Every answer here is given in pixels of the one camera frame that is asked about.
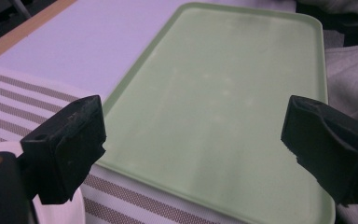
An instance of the striped cloth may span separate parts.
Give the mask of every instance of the striped cloth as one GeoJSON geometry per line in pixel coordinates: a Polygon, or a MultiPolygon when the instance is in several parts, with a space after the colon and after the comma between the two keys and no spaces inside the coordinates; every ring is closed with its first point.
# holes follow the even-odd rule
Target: striped cloth
{"type": "MultiPolygon", "coordinates": [[[[70,102],[92,94],[0,68],[0,142],[20,141],[70,102]]],[[[98,165],[81,190],[87,223],[243,223],[98,165]]]]}

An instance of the wooden table edge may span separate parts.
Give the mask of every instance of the wooden table edge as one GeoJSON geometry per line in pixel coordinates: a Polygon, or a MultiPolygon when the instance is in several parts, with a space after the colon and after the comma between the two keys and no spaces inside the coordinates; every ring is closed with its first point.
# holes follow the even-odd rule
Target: wooden table edge
{"type": "Polygon", "coordinates": [[[0,38],[0,55],[71,6],[76,0],[58,0],[0,38]]]}

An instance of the tray rim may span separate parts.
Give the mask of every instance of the tray rim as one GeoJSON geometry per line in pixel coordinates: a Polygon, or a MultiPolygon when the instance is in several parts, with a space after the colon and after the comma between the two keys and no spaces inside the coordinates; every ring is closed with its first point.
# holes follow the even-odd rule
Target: tray rim
{"type": "MultiPolygon", "coordinates": [[[[209,9],[209,10],[224,10],[224,11],[231,11],[231,12],[237,12],[237,13],[251,13],[256,14],[258,16],[272,16],[272,17],[279,17],[279,18],[285,18],[288,20],[292,20],[293,18],[300,18],[303,22],[311,23],[313,26],[315,26],[316,29],[319,30],[317,39],[320,41],[320,46],[318,50],[321,51],[321,58],[319,59],[320,63],[320,70],[322,74],[320,74],[321,79],[324,80],[324,85],[320,86],[319,89],[324,92],[324,99],[319,99],[320,101],[328,103],[328,91],[327,91],[327,76],[326,76],[326,69],[325,69],[325,58],[324,58],[324,39],[323,39],[323,28],[322,24],[316,20],[315,18],[304,15],[304,14],[296,14],[291,12],[282,12],[282,11],[273,11],[268,9],[260,9],[260,8],[249,8],[249,7],[234,7],[234,6],[227,6],[227,5],[219,5],[219,4],[210,4],[210,3],[201,3],[201,2],[190,2],[185,3],[181,5],[179,8],[177,8],[171,17],[167,20],[166,23],[163,24],[162,28],[157,32],[157,34],[153,37],[151,42],[147,45],[147,47],[142,51],[142,53],[139,55],[139,57],[134,61],[134,63],[130,66],[130,69],[125,73],[125,75],[121,78],[121,80],[117,83],[117,85],[113,88],[113,90],[109,93],[109,95],[104,99],[103,101],[103,116],[106,117],[111,108],[115,105],[115,102],[117,99],[121,96],[121,94],[126,90],[127,86],[131,83],[132,79],[136,76],[138,71],[142,68],[143,64],[147,60],[147,56],[150,55],[150,52],[154,50],[154,48],[158,45],[161,39],[164,38],[164,36],[170,31],[171,27],[175,24],[175,22],[179,19],[179,17],[188,9],[191,8],[200,8],[200,9],[209,9]]],[[[191,196],[188,196],[184,193],[178,192],[173,189],[167,189],[165,186],[160,185],[157,182],[148,180],[147,178],[142,177],[141,175],[135,175],[133,173],[126,172],[125,170],[121,169],[120,167],[116,166],[109,166],[105,164],[103,161],[98,160],[96,164],[101,165],[102,167],[109,169],[113,172],[117,172],[121,175],[130,177],[142,184],[146,184],[148,186],[151,186],[153,188],[156,188],[158,190],[162,190],[164,192],[168,192],[174,196],[177,196],[179,198],[185,199],[191,203],[196,203],[202,206],[205,206],[209,209],[214,210],[215,212],[237,218],[238,220],[245,221],[246,223],[260,223],[259,221],[252,219],[250,217],[244,217],[241,214],[236,214],[232,211],[229,211],[227,209],[221,208],[219,206],[216,206],[215,204],[210,204],[208,202],[205,202],[203,200],[193,198],[191,196]]],[[[321,187],[320,194],[325,193],[325,191],[321,187]]],[[[328,197],[324,198],[324,200],[329,201],[329,204],[325,204],[326,207],[329,207],[331,214],[330,219],[326,220],[327,223],[333,224],[335,221],[336,216],[336,207],[335,203],[332,200],[332,198],[325,193],[328,197]]]]}

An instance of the table surface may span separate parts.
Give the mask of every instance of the table surface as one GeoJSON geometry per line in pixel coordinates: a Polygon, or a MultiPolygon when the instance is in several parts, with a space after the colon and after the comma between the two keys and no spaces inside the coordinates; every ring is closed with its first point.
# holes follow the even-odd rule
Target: table surface
{"type": "MultiPolygon", "coordinates": [[[[0,67],[109,95],[189,0],[61,0],[0,38],[0,67]]],[[[294,0],[204,0],[294,12],[294,0]]]]}

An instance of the plastic tray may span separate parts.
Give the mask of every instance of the plastic tray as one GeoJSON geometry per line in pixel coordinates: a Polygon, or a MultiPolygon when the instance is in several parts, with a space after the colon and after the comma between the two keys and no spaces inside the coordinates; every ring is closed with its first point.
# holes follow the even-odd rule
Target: plastic tray
{"type": "Polygon", "coordinates": [[[292,94],[326,102],[319,22],[184,5],[104,103],[98,163],[246,222],[333,223],[280,140],[292,94]]]}

